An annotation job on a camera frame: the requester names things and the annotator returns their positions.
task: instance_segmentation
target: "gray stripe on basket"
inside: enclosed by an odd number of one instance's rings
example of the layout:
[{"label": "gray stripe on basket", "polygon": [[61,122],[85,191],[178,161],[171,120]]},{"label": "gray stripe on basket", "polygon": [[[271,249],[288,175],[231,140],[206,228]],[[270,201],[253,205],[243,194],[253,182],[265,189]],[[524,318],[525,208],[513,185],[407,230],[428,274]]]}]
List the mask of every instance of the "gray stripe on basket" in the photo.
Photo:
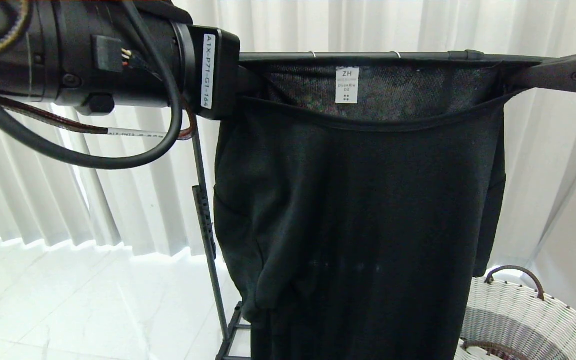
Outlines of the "gray stripe on basket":
[{"label": "gray stripe on basket", "polygon": [[473,307],[466,308],[461,338],[501,344],[529,359],[570,360],[562,349],[534,329],[510,317]]}]

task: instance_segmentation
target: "white marble floor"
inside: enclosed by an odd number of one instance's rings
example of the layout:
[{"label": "white marble floor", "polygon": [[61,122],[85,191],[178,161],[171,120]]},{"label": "white marble floor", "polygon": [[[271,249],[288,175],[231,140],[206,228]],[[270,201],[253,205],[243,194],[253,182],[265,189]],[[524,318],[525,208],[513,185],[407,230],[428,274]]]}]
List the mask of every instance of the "white marble floor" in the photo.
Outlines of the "white marble floor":
[{"label": "white marble floor", "polygon": [[[240,297],[217,269],[230,319]],[[0,360],[210,360],[221,342],[205,257],[0,242]],[[231,355],[250,355],[248,332]]]}]

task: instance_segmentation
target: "curtain fold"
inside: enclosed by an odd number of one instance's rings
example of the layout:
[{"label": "curtain fold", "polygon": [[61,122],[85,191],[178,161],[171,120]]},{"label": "curtain fold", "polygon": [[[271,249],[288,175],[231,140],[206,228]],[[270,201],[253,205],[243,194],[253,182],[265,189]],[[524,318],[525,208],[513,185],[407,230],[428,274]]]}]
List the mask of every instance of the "curtain fold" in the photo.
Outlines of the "curtain fold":
[{"label": "curtain fold", "polygon": [[[576,53],[576,0],[175,0],[194,23],[236,34],[251,51],[449,51],[562,57]],[[170,110],[117,107],[109,116],[60,115],[105,127],[164,132]],[[576,179],[576,94],[533,89],[505,109],[507,186],[492,265],[525,265]],[[51,141],[106,157],[156,139],[66,134],[24,123]],[[219,123],[199,119],[212,201]],[[192,144],[122,171],[73,168],[0,133],[0,237],[57,244],[123,242],[135,255],[204,252],[192,186]]]}]

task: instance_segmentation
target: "clothing rack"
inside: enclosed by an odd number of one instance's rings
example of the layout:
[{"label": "clothing rack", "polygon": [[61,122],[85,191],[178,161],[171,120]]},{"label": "clothing rack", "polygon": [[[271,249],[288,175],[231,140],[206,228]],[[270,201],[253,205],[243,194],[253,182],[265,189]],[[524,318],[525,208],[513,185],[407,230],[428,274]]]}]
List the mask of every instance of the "clothing rack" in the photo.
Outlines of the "clothing rack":
[{"label": "clothing rack", "polygon": [[[551,58],[531,57],[520,55],[494,55],[483,54],[475,50],[448,51],[448,52],[243,52],[239,57],[238,86],[239,93],[245,93],[258,89],[262,79],[245,68],[246,64],[255,62],[307,62],[307,64],[322,62],[323,64],[340,64],[351,62],[353,64],[368,64],[375,60],[437,60],[437,61],[464,61],[464,62],[516,62],[525,66],[526,63],[533,65],[525,70],[513,73],[503,82],[526,89],[540,88],[576,93],[576,55]],[[192,187],[194,202],[201,227],[201,237],[208,262],[208,272],[212,283],[217,316],[222,333],[222,344],[216,356],[216,360],[249,360],[249,357],[231,356],[230,351],[238,330],[250,330],[250,325],[241,324],[242,303],[235,306],[234,313],[227,323],[224,310],[224,299],[219,285],[217,274],[217,244],[213,234],[213,222],[210,214],[210,203],[206,185],[206,171],[202,157],[199,129],[195,129],[192,137],[195,166],[199,185]]]}]

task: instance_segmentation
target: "laundry basket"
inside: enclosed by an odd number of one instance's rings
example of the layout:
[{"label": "laundry basket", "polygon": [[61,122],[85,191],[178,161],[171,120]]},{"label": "laundry basket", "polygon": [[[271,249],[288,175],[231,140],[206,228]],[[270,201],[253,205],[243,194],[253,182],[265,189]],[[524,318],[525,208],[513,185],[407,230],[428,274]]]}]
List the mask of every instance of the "laundry basket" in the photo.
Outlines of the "laundry basket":
[{"label": "laundry basket", "polygon": [[[537,290],[493,275],[519,270]],[[576,311],[544,293],[535,274],[501,266],[473,278],[455,360],[576,360]]]}]

